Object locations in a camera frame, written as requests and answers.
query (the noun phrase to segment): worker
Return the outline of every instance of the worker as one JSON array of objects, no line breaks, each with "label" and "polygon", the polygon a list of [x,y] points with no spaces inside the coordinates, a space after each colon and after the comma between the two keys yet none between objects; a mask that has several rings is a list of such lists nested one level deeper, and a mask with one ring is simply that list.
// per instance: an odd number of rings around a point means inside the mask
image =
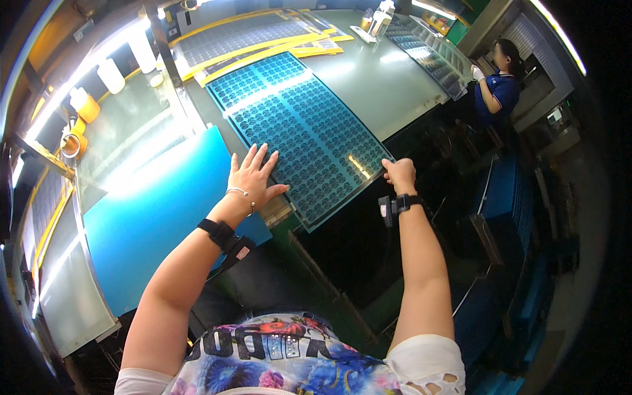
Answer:
[{"label": "worker", "polygon": [[471,66],[471,76],[478,85],[473,92],[470,90],[447,107],[446,114],[457,124],[464,123],[474,130],[482,130],[488,125],[504,128],[520,98],[525,66],[518,49],[507,39],[497,41],[494,63],[496,72],[489,76],[485,76],[478,67]]},{"label": "worker", "polygon": [[[253,145],[241,166],[233,154],[227,192],[207,219],[235,229],[287,185],[266,182],[278,152]],[[398,195],[416,195],[410,159],[384,159]],[[114,393],[127,394],[464,394],[454,342],[446,262],[419,204],[399,215],[405,291],[391,347],[381,360],[342,343],[314,314],[278,312],[226,322],[185,355],[189,311],[221,253],[197,228],[162,262],[133,318]]]}]

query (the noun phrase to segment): hand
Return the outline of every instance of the hand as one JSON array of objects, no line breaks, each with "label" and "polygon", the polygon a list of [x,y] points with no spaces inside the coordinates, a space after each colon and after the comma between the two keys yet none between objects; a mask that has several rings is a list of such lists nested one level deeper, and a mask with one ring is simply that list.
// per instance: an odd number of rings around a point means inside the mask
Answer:
[{"label": "hand", "polygon": [[480,70],[480,68],[472,65],[472,67],[470,68],[470,75],[474,78],[474,80],[480,82],[480,80],[484,80],[485,79],[485,75],[483,74],[483,72]]},{"label": "hand", "polygon": [[386,169],[384,178],[386,182],[395,187],[395,193],[403,195],[407,193],[411,196],[416,195],[415,190],[415,165],[409,158],[400,159],[392,163],[388,159],[382,159],[382,166]]},{"label": "hand", "polygon": [[241,167],[237,163],[237,154],[233,154],[228,187],[241,188],[248,192],[248,196],[235,191],[227,193],[211,210],[207,218],[215,222],[226,221],[234,229],[252,212],[252,202],[255,202],[255,210],[259,210],[270,199],[289,190],[289,185],[283,184],[266,188],[268,177],[279,160],[279,151],[275,151],[270,159],[261,166],[267,151],[267,143],[264,143],[258,151],[257,144],[253,144],[243,159]]}]

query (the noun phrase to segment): silver bracelet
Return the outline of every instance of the silver bracelet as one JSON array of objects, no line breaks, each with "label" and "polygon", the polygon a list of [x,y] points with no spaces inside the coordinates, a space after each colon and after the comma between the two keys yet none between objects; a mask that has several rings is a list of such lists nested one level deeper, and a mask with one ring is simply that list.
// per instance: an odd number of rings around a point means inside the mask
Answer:
[{"label": "silver bracelet", "polygon": [[[225,195],[227,195],[229,192],[239,192],[244,196],[248,196],[248,192],[241,188],[237,188],[236,186],[230,186],[229,188],[227,188]],[[250,217],[252,214],[255,213],[255,202],[250,203],[250,207],[252,208],[252,211],[246,217]]]}]

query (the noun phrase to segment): white glove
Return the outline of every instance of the white glove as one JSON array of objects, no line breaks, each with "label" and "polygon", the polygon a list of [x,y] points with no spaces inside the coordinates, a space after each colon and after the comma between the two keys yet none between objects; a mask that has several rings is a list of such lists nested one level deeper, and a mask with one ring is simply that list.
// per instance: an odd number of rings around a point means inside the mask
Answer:
[{"label": "white glove", "polygon": [[480,71],[480,68],[472,65],[471,67],[471,71],[470,74],[472,75],[472,77],[474,78],[475,81],[480,81],[480,80],[484,80],[485,79],[485,75],[483,74],[482,71]]}]

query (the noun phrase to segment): black wristband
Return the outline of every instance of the black wristband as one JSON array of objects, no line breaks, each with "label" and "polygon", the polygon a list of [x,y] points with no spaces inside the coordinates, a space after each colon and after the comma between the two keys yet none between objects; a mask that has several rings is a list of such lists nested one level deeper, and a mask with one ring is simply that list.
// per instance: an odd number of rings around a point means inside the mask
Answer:
[{"label": "black wristband", "polygon": [[238,238],[235,236],[235,231],[224,221],[216,223],[205,218],[200,221],[197,227],[206,231],[209,234],[209,239],[217,244],[225,255],[233,249],[237,242]]},{"label": "black wristband", "polygon": [[410,210],[410,206],[413,204],[420,204],[423,206],[423,199],[419,195],[410,196],[407,193],[399,195],[395,198],[393,212],[403,212]]}]

